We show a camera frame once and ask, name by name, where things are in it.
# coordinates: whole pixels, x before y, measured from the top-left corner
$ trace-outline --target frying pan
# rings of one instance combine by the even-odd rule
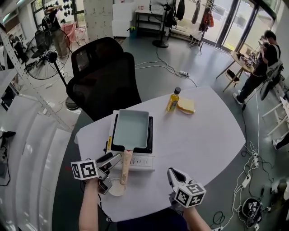
[[[149,129],[149,113],[120,109],[113,144],[125,148],[121,172],[121,184],[126,185],[128,169],[134,148],[146,148]]]

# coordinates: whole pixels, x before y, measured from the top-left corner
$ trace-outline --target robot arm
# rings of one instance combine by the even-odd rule
[[[169,195],[172,206],[180,205],[189,208],[202,203],[206,190],[204,187],[192,180],[187,173],[175,168],[168,169],[168,181],[173,189]]]
[[[85,160],[72,162],[72,172],[75,179],[88,180],[92,178],[99,179],[98,192],[106,194],[112,187],[109,170],[112,169],[121,160],[121,155],[108,153],[97,160]]]

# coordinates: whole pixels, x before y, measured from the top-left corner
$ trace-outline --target human arm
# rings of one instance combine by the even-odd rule
[[[195,207],[185,208],[184,218],[191,231],[212,231]]]
[[[12,46],[15,47],[15,46],[17,45],[17,43],[18,43],[18,41],[16,41],[15,43],[13,43]]]
[[[80,231],[98,231],[98,179],[87,181],[79,216]]]
[[[261,46],[261,54],[262,54],[262,58],[263,58],[263,62],[268,64],[269,61],[266,59],[266,56],[265,56],[265,52],[267,51],[266,47],[264,46]]]
[[[56,9],[57,11],[60,10],[62,8],[62,5],[54,5],[54,6],[51,6],[51,7],[48,7],[48,11],[49,10],[53,10],[53,9]]]

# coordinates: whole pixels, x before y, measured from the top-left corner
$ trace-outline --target wooden handle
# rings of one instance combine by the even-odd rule
[[[125,154],[123,157],[122,172],[121,172],[121,185],[126,185],[128,168],[131,164],[132,153],[133,151],[125,150]]]

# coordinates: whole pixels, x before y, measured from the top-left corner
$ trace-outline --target standing fan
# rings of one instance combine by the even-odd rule
[[[167,15],[170,10],[173,9],[173,5],[175,4],[174,0],[151,0],[149,9],[152,14],[161,14],[164,13],[163,17],[163,29],[161,31],[161,38],[160,40],[154,40],[153,45],[161,48],[168,47],[168,43],[163,41],[164,35],[164,27],[167,21]]]
[[[56,53],[56,47],[53,42],[53,33],[62,33],[63,37],[65,38],[65,42],[69,43],[69,39],[66,39],[67,35],[62,30],[56,30],[54,28],[53,30],[48,29],[36,32],[35,37],[27,46],[26,55],[29,59],[25,62],[25,69],[34,79],[45,80],[52,78],[58,74],[57,68],[59,70],[63,69],[68,60],[70,53],[68,53],[68,56],[64,58],[60,58]],[[57,68],[52,65],[53,63],[49,62],[46,55],[48,51],[53,51],[56,53],[55,63]]]
[[[68,36],[60,29],[50,28],[35,33],[35,37],[31,40],[26,50],[26,55],[29,59],[25,62],[25,69],[31,77],[45,80],[59,74],[63,84],[67,87],[60,70],[64,68],[68,60],[70,49],[67,56],[62,58],[58,56],[57,45],[55,45],[54,41],[61,39],[62,42],[65,42],[66,48],[70,47]],[[67,97],[65,105],[69,110],[79,108],[69,97]]]

